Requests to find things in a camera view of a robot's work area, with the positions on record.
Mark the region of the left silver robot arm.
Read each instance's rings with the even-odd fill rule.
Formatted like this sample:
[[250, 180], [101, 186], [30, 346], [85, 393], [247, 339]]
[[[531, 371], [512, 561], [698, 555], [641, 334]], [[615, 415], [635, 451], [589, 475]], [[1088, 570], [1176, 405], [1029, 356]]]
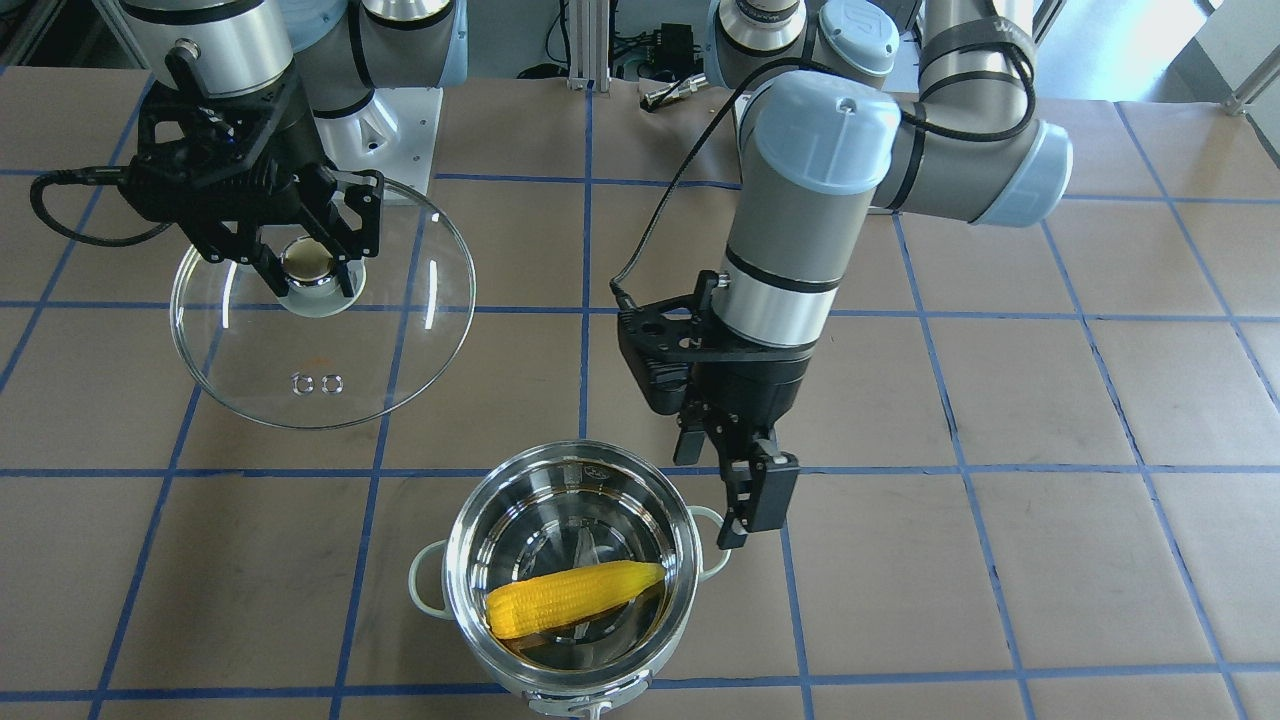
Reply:
[[899, 51], [873, 1], [713, 1], [707, 73], [731, 91], [741, 187], [721, 265], [640, 306], [611, 281], [620, 350], [650, 409], [678, 419], [675, 462], [716, 447], [717, 544], [785, 524], [799, 460], [792, 407], [867, 214], [1028, 227], [1073, 169], [1068, 132], [1036, 114], [1030, 1], [928, 1], [918, 94], [883, 90]]

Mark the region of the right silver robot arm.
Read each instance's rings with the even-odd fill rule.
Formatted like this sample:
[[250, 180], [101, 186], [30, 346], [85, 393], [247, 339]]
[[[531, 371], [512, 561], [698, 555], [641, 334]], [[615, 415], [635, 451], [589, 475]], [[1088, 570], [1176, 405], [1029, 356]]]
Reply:
[[124, 1], [155, 76], [120, 192], [283, 304], [364, 291], [381, 205], [428, 182], [465, 1]]

